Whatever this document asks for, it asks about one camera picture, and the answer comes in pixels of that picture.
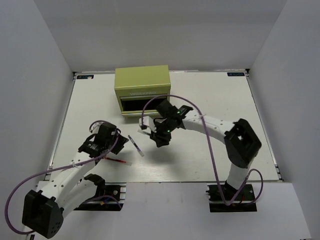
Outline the green gel pen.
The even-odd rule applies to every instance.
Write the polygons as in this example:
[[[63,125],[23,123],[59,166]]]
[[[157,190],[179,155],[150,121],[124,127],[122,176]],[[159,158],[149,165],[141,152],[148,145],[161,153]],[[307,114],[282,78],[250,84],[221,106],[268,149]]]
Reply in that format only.
[[[141,133],[143,135],[146,135],[146,136],[151,136],[151,133],[147,132],[147,131],[144,131],[144,130],[141,130],[141,129],[138,129],[137,130],[138,133]]]

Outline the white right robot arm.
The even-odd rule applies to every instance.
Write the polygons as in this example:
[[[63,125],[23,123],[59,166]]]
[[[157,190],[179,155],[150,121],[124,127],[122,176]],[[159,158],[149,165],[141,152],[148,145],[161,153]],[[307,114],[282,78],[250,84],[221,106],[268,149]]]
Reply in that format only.
[[[224,184],[226,195],[233,200],[243,195],[243,182],[248,179],[251,164],[262,147],[260,139],[247,120],[220,120],[200,114],[188,105],[177,108],[166,99],[156,110],[160,114],[160,120],[144,116],[139,120],[139,125],[141,128],[150,129],[149,138],[158,148],[169,145],[171,133],[175,129],[195,131],[220,141],[225,145],[231,162]]]

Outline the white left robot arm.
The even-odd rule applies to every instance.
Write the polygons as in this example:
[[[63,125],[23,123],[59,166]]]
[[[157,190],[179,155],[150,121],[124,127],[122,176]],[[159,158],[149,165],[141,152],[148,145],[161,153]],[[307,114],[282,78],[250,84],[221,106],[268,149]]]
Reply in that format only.
[[[78,148],[67,169],[40,190],[31,190],[24,198],[22,223],[46,239],[62,227],[65,217],[82,204],[118,200],[106,194],[106,181],[90,173],[108,153],[117,155],[129,139],[112,123],[102,122]]]

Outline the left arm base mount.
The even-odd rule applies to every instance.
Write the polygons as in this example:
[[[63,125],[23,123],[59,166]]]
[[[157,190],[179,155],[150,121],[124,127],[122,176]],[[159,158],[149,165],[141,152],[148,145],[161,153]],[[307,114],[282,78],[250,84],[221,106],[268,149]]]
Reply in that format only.
[[[95,195],[87,199],[75,211],[119,212],[126,198],[126,183],[108,183],[101,176],[89,174],[84,180],[95,186]]]

